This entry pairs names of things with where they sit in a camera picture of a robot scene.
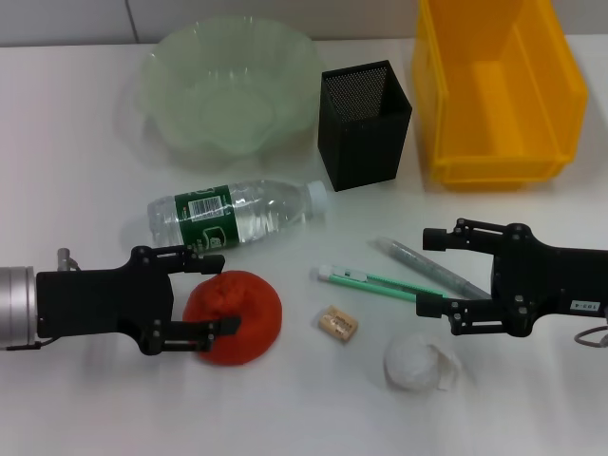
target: yellow storage box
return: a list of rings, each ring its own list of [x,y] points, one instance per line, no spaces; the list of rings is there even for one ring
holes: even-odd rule
[[[412,71],[436,181],[546,181],[575,158],[587,88],[550,0],[420,0]]]

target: white table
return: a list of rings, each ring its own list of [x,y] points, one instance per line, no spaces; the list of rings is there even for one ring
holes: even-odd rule
[[[572,37],[590,86],[574,164],[550,183],[510,194],[450,194],[423,182],[414,128],[396,181],[330,193],[324,223],[226,252],[227,269],[278,291],[282,333],[248,366],[219,369],[192,355],[145,357],[126,336],[62,339],[0,354],[0,447],[7,455],[572,455],[606,454],[608,351],[572,341],[600,320],[550,316],[526,339],[452,337],[445,319],[414,305],[318,283],[338,263],[431,285],[372,250],[377,235],[420,249],[425,227],[466,217],[529,224],[555,245],[608,249],[608,37]],[[390,59],[412,99],[413,42],[319,43],[330,68]],[[146,204],[255,178],[322,179],[314,139],[272,161],[187,168],[133,107],[149,46],[0,49],[0,264],[56,267],[69,247],[89,269],[122,265],[149,243]],[[428,254],[488,288],[490,257]],[[177,276],[175,318],[200,280]],[[346,346],[314,326],[336,305],[359,319]],[[399,333],[453,346],[466,377],[452,392],[390,388],[383,353]]]

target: black mesh pen holder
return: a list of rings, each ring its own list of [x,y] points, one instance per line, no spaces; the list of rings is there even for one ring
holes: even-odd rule
[[[388,60],[324,72],[318,147],[333,189],[395,179],[410,116]]]

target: white tissue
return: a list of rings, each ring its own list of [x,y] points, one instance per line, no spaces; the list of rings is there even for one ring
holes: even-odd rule
[[[406,390],[449,390],[462,368],[456,353],[436,337],[396,336],[385,353],[390,380]]]

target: clear plastic bowl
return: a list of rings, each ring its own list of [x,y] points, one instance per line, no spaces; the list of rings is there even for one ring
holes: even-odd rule
[[[154,47],[139,105],[172,147],[245,156],[314,124],[323,69],[314,43],[292,28],[217,17]]]

